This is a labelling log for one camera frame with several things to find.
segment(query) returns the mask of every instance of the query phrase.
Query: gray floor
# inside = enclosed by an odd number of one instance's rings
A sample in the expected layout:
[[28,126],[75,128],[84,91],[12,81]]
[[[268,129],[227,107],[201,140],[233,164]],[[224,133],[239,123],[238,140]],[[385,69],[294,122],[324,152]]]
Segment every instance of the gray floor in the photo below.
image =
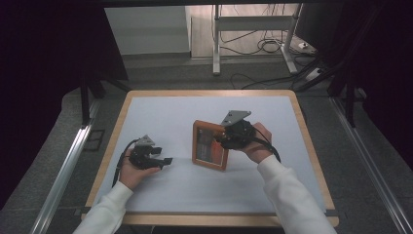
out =
[[[227,58],[221,76],[212,75],[209,60],[126,57],[130,81],[137,90],[239,89],[252,81],[235,76],[248,75],[255,81],[288,76],[281,58]],[[338,233],[398,233],[387,208],[371,182],[366,169],[339,121],[326,94],[328,81],[297,94],[305,114],[319,162],[340,216]],[[88,142],[58,205],[48,233],[71,233],[80,223],[77,212],[83,209],[100,164],[125,93],[104,83],[106,96],[100,100],[94,131],[104,131],[102,144]],[[256,85],[253,89],[287,89],[290,83]],[[62,112],[32,167],[0,213],[0,233],[28,233],[81,124],[80,93],[66,95]],[[407,216],[413,216],[413,173],[364,113],[355,107],[357,130],[372,152],[381,173]],[[149,233],[150,227],[122,226],[118,233]]]

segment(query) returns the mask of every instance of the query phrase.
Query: right hand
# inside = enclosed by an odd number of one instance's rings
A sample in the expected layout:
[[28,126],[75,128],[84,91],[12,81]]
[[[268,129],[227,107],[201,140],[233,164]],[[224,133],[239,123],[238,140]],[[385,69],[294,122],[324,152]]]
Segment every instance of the right hand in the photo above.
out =
[[[258,122],[252,126],[257,130],[255,131],[255,137],[263,139],[265,141],[269,140],[271,143],[272,134],[264,127],[264,125]],[[244,152],[250,160],[257,164],[261,163],[261,161],[263,161],[268,156],[273,155],[273,153],[267,147],[255,141],[252,141],[250,144],[240,150]]]

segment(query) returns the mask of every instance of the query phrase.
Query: table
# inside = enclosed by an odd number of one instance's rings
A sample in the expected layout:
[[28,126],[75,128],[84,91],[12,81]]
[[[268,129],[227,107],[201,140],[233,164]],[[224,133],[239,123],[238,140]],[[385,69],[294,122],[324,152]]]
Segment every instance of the table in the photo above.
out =
[[[98,199],[98,190],[101,187],[105,175],[111,169],[109,168],[112,155],[117,150],[117,142],[120,139],[124,123],[128,118],[128,112],[134,98],[289,98],[292,113],[295,115],[298,131],[302,135],[303,145],[308,152],[309,165],[314,171],[317,178],[317,185],[321,195],[321,202],[325,206],[326,215],[333,226],[337,226],[339,218],[335,213],[328,187],[322,174],[321,167],[316,151],[313,147],[309,132],[304,122],[297,98],[292,91],[132,91],[128,93],[115,129],[108,143],[106,152],[101,162],[100,168],[96,175],[94,186],[91,190],[86,207],[89,208]],[[224,214],[224,213],[165,213],[165,212],[127,212],[124,224],[141,224],[141,225],[183,225],[183,226],[281,226],[278,218],[273,214]]]

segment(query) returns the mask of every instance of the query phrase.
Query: left hand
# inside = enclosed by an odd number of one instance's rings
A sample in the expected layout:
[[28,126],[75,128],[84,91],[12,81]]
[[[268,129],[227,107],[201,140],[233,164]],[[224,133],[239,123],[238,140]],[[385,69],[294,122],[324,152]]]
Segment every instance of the left hand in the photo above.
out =
[[[128,150],[126,156],[131,155],[131,150]],[[160,168],[150,168],[141,170],[136,168],[129,160],[129,157],[125,157],[122,169],[120,172],[119,180],[130,190],[134,190],[137,185],[147,176],[160,171]]]

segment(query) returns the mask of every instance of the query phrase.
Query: white wall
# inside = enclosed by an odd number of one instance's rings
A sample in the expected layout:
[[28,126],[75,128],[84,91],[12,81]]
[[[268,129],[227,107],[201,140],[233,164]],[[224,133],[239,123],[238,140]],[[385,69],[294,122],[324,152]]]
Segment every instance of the white wall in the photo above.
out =
[[189,52],[184,6],[107,8],[121,55]]

